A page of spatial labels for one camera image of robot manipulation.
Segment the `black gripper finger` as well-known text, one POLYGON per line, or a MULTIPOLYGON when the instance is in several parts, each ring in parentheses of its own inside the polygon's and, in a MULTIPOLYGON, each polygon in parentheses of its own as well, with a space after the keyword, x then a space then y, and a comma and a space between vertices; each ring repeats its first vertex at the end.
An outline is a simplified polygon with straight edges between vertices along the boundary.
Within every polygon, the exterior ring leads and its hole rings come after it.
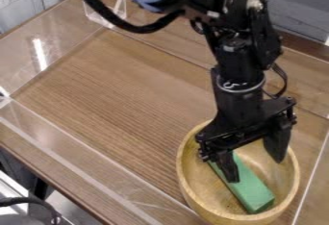
POLYGON ((264 147, 268 154, 276 161, 281 163, 289 146, 293 124, 289 120, 271 120, 265 128, 264 147))
POLYGON ((220 167, 226 181, 229 183, 238 183, 240 179, 240 168, 234 161, 234 156, 232 151, 220 152, 217 154, 217 166, 220 167))

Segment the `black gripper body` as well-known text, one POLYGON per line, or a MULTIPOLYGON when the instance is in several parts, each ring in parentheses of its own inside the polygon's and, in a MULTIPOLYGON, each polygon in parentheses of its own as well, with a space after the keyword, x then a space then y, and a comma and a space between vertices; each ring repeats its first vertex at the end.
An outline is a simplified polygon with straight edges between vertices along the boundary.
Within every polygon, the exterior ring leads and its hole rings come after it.
POLYGON ((297 101, 292 97, 265 99, 265 79, 254 87, 244 83, 242 89, 230 89, 224 86, 218 69, 214 68, 212 80, 217 114, 197 134, 196 140, 200 143, 202 160, 216 162, 220 152, 233 151, 254 140, 264 139, 271 120, 285 119, 295 126, 297 116, 293 107, 297 101))

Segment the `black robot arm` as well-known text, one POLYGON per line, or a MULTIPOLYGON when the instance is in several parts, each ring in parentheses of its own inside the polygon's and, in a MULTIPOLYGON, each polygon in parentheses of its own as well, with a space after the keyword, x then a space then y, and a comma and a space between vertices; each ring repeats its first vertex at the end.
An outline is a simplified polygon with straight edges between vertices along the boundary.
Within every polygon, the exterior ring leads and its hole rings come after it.
POLYGON ((281 39, 268 0, 134 0, 154 13, 181 11, 205 36, 217 60, 212 80, 217 115, 196 135, 200 156, 216 163, 230 183, 241 181, 233 151, 263 139, 276 162, 287 155, 297 101, 264 90, 265 71, 287 74, 276 64, 281 39))

